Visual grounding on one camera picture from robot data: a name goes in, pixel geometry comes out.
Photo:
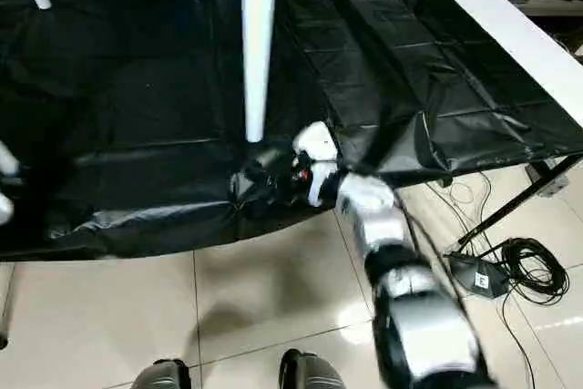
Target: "floor tile grout line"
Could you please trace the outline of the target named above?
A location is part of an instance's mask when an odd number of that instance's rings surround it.
[[[199,324],[199,288],[197,287],[197,263],[196,257],[192,252],[192,271],[194,273],[194,305],[197,314],[197,344],[199,345],[199,383],[202,389],[202,354],[200,352],[200,324]]]
[[[306,340],[306,339],[311,339],[312,337],[320,336],[322,334],[339,332],[340,330],[344,330],[346,328],[352,328],[352,327],[355,327],[357,325],[362,325],[364,323],[370,323],[372,320],[373,320],[373,318],[367,318],[366,320],[363,320],[361,322],[350,323],[348,325],[343,325],[342,327],[334,327],[334,328],[331,328],[329,330],[324,330],[323,332],[306,334],[305,336],[297,337],[297,338],[294,338],[294,339],[289,339],[287,341],[272,343],[272,344],[269,344],[269,345],[262,346],[260,348],[255,348],[255,349],[252,349],[252,350],[249,350],[249,351],[245,351],[243,353],[236,353],[234,355],[227,355],[225,357],[221,357],[220,359],[210,360],[208,362],[202,362],[202,360],[200,360],[200,365],[199,365],[200,366],[200,370],[202,371],[202,366],[206,366],[208,364],[215,364],[215,363],[219,363],[219,362],[224,362],[226,360],[235,359],[237,357],[241,357],[241,356],[246,355],[246,354],[257,353],[259,351],[264,351],[264,350],[267,350],[269,348],[273,348],[273,347],[276,347],[276,346],[282,346],[282,345],[285,345],[287,343],[294,343],[294,342],[303,341],[303,340]]]
[[[336,226],[338,227],[338,230],[340,231],[340,235],[343,237],[344,248],[346,249],[346,252],[348,252],[348,258],[350,259],[350,264],[353,266],[354,276],[356,277],[356,282],[358,283],[358,288],[360,289],[361,295],[363,296],[364,304],[366,305],[368,312],[370,314],[373,314],[373,309],[371,309],[369,307],[368,300],[366,299],[366,295],[364,294],[364,288],[363,288],[363,285],[361,284],[361,279],[358,276],[358,271],[356,270],[356,265],[354,264],[353,256],[350,253],[350,250],[348,249],[348,242],[346,241],[346,237],[344,237],[343,227],[340,226],[340,221],[338,220],[338,216],[336,216],[336,211],[332,211],[332,214],[334,216],[334,219],[336,220]]]
[[[555,374],[557,375],[558,380],[561,382],[561,384],[563,385],[564,389],[567,389],[567,385],[565,384],[565,382],[563,381],[563,378],[561,377],[560,372],[558,371],[557,367],[555,366],[555,363],[553,362],[553,360],[550,358],[550,356],[547,353],[547,350],[545,349],[545,345],[543,345],[543,343],[540,341],[540,339],[538,338],[537,332],[532,328],[532,325],[530,324],[530,321],[528,320],[527,316],[524,314],[524,312],[522,311],[522,308],[520,307],[520,304],[518,303],[518,299],[516,296],[512,296],[512,300],[514,301],[515,306],[518,308],[518,311],[520,312],[520,314],[522,315],[522,317],[525,319],[525,321],[527,322],[528,328],[530,329],[530,331],[533,333],[533,335],[535,336],[535,339],[537,339],[537,343],[538,346],[540,346],[540,349],[543,350],[543,353],[545,354],[545,357],[547,358],[548,362],[550,363],[550,365],[553,367],[553,369],[555,370]]]

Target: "wrinkled plastic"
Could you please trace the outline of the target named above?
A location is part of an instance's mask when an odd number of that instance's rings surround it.
[[[0,0],[0,138],[23,163],[1,260],[139,257],[259,236],[231,193],[240,0]],[[266,142],[316,120],[414,184],[583,151],[578,125],[452,0],[277,0]]]

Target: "black cable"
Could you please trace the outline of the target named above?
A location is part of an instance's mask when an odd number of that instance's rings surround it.
[[[405,205],[403,198],[401,197],[401,194],[399,194],[397,192],[397,190],[394,190],[394,197],[397,199],[398,207],[403,212],[404,219],[407,222],[407,227],[409,228],[409,233],[411,234],[411,241],[413,242],[413,246],[415,248],[415,251],[420,254],[421,253],[421,246],[419,245],[419,239],[417,238],[415,226],[414,226],[413,222],[411,221],[411,217],[412,217],[411,213],[407,209],[407,206]]]
[[[522,346],[522,343],[520,343],[517,336],[514,334],[514,332],[512,331],[510,326],[508,325],[508,320],[506,319],[506,303],[508,302],[508,298],[510,297],[510,293],[514,290],[514,288],[516,288],[516,286],[517,286],[517,284],[513,287],[513,289],[511,289],[506,294],[506,297],[502,301],[502,322],[504,323],[504,326],[506,327],[506,329],[508,330],[508,332],[512,336],[512,339],[514,339],[514,342],[517,344],[518,349],[520,350],[523,357],[525,358],[525,361],[527,362],[528,373],[530,374],[530,383],[531,383],[530,389],[536,389],[537,385],[535,383],[535,373],[532,369],[532,363],[530,362],[530,358],[528,357],[528,354],[525,351],[525,348]]]
[[[480,258],[497,250],[500,250],[497,268],[513,284],[512,290],[516,289],[525,300],[539,305],[553,305],[568,292],[570,280],[567,271],[539,241],[530,238],[508,239],[486,251]],[[537,267],[528,268],[524,264],[525,260],[536,263]],[[535,275],[536,272],[542,272],[542,275]],[[535,299],[527,295],[525,289],[543,295],[543,298]]]
[[[426,182],[425,186],[427,186],[427,188],[429,188],[436,195],[437,198],[439,198],[441,201],[443,201],[450,208],[450,210],[455,214],[457,221],[460,223],[460,225],[465,230],[465,232],[469,232],[470,230],[467,228],[467,225],[465,225],[465,222],[462,219],[462,216],[449,202],[447,202],[447,199],[444,198],[443,196],[441,196],[441,193],[439,193],[436,189],[431,187],[431,185],[429,183]]]

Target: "white board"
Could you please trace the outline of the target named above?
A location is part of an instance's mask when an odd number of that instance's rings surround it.
[[[507,0],[455,0],[583,127],[583,66]]]

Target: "black fabric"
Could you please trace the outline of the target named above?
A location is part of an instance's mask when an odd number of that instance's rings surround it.
[[[0,0],[0,139],[26,166],[0,259],[245,239],[240,0]],[[266,142],[315,120],[395,186],[583,151],[578,125],[452,0],[277,0]]]

